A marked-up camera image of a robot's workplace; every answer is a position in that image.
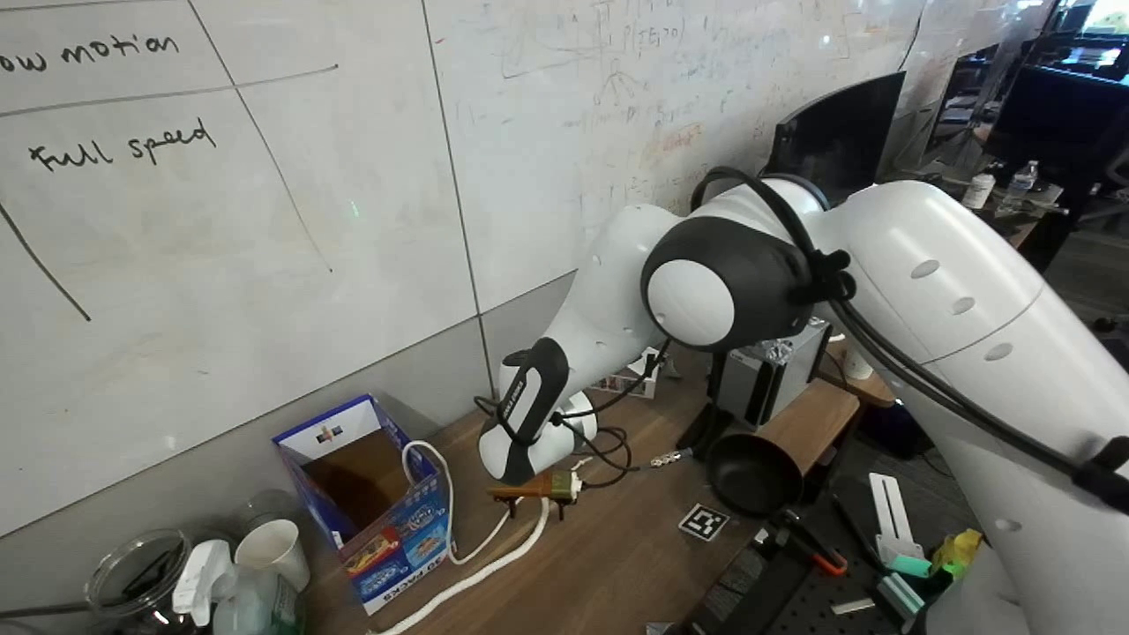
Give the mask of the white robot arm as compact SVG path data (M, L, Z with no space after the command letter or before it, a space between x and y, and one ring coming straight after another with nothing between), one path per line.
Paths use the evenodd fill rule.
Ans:
M718 166L683 217L619 207L549 328L506 357L479 462L525 482L569 460L563 403L659 340L728 352L806 319L897 390L989 538L924 635L1129 635L1129 375L1007 240L920 180L832 205Z

